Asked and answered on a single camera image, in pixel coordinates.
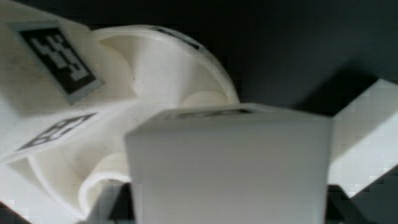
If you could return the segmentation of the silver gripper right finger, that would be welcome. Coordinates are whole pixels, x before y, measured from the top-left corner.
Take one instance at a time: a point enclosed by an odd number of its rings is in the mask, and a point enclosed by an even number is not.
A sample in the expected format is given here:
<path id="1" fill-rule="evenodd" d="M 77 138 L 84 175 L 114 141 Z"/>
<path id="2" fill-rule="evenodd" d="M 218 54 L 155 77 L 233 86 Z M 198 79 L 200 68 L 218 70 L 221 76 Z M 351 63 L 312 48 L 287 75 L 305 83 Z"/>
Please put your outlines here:
<path id="1" fill-rule="evenodd" d="M 374 224 L 338 185 L 328 187 L 326 224 Z"/>

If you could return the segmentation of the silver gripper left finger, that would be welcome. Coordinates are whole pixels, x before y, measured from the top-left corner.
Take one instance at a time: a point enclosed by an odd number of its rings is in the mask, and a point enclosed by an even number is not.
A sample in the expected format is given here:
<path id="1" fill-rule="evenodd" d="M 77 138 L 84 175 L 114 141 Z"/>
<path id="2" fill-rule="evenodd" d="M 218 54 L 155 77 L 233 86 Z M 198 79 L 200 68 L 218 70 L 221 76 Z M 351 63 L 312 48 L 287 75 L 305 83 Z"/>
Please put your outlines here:
<path id="1" fill-rule="evenodd" d="M 130 184 L 109 184 L 90 217 L 79 224 L 134 224 L 134 201 Z"/>

